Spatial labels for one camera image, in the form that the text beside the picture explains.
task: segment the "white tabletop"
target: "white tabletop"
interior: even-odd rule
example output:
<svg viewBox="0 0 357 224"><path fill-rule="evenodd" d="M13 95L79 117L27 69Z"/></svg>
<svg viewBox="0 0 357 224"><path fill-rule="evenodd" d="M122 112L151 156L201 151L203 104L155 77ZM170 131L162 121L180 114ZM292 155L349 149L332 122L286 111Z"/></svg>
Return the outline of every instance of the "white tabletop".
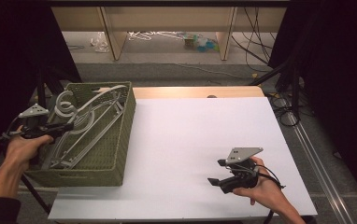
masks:
<svg viewBox="0 0 357 224"><path fill-rule="evenodd" d="M317 215L267 98L140 99L121 187L60 188L56 221L181 221L265 217L268 209L224 194L208 177L232 147L257 154L301 215Z"/></svg>

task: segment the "gray floor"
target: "gray floor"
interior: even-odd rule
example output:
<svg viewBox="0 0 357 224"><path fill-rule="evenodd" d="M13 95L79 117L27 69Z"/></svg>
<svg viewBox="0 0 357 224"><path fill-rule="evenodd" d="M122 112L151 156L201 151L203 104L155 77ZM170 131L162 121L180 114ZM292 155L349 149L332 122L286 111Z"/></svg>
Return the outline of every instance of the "gray floor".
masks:
<svg viewBox="0 0 357 224"><path fill-rule="evenodd" d="M212 33L202 33L210 39L215 39ZM236 40L243 46L248 42L241 33L234 34ZM72 56L84 81L132 81L134 86L235 86L247 85L254 77L261 76L267 71L259 60L246 54L234 42L230 48L227 61L220 60L218 51L210 49L199 52L196 49L184 48L181 40L161 35L151 36L151 40L127 40L119 61L112 62L108 53L97 53L91 47L91 39L97 38L96 33L64 33L67 45L80 46L83 49L70 47ZM262 35L263 43L272 47L274 39L271 34ZM250 44L250 50L265 60L258 45ZM274 84L277 77L262 84L265 92L275 92ZM304 127L313 149L319 156L322 166L344 202L351 217L351 222L357 224L357 184L343 161L333 156L335 148L318 122L312 116L307 100L303 96L301 105L301 125ZM319 215L316 217L320 224L340 223L334 206L331 205L321 181L309 161L304 144L298 138L294 127L280 125L298 170L304 179L309 195L314 202ZM52 204L57 189L45 189L37 186L43 199ZM37 204L33 196L21 187L20 200L22 209L19 223L52 223L47 221L47 215ZM245 220L243 223L263 223L261 219ZM282 223L274 217L271 223Z"/></svg>

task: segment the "white table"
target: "white table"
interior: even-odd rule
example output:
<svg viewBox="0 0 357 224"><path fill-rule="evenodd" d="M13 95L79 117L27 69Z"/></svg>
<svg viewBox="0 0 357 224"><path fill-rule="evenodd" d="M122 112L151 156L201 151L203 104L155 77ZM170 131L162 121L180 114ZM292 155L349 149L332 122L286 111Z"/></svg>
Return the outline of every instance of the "white table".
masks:
<svg viewBox="0 0 357 224"><path fill-rule="evenodd" d="M265 217L250 199L223 194L208 177L232 147L257 154L279 178L301 215L317 215L267 98L137 99L121 187L60 188L49 219L195 221Z"/></svg>

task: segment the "person's right hand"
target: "person's right hand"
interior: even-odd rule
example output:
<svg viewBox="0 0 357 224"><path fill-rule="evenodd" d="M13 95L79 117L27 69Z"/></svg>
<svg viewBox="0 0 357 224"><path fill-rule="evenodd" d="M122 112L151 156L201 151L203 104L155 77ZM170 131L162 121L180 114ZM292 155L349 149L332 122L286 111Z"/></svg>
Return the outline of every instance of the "person's right hand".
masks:
<svg viewBox="0 0 357 224"><path fill-rule="evenodd" d="M269 175L263 167L264 162L260 158L251 157L252 160L259 166L259 172ZM300 217L297 210L290 204L286 196L284 196L278 185L266 178L259 176L257 185L252 189L238 188L234 189L233 193L239 196L249 197L250 204L254 205L255 202L271 209L273 212L278 213L286 223L305 223Z"/></svg>

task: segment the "woven storage basket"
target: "woven storage basket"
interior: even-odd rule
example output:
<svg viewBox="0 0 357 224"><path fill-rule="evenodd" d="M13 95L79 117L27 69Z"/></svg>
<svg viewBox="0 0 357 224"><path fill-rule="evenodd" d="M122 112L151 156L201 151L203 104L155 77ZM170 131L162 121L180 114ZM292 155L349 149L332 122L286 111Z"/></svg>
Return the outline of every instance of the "woven storage basket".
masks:
<svg viewBox="0 0 357 224"><path fill-rule="evenodd" d="M136 109L136 99L133 94L130 82L114 83L75 83L68 84L66 89L72 91L73 96L64 98L76 108L80 108L92 99L97 93L94 90L104 87L114 87L124 85L127 88L117 89L121 96L125 97L124 109L121 116L93 146L86 156L73 169L47 169L41 170L38 166L32 166L26 174L35 182L44 187L85 187L85 186L120 186L123 181L126 155L129 145L129 137L132 129L133 117ZM50 121L61 121L54 113L50 114ZM94 125L81 140L79 145L89 144L108 123L112 121L109 114L100 118L97 125ZM64 147L70 147L76 139L67 138ZM53 145L44 147L40 153L40 161L43 161ZM73 148L73 153L78 153L80 149Z"/></svg>

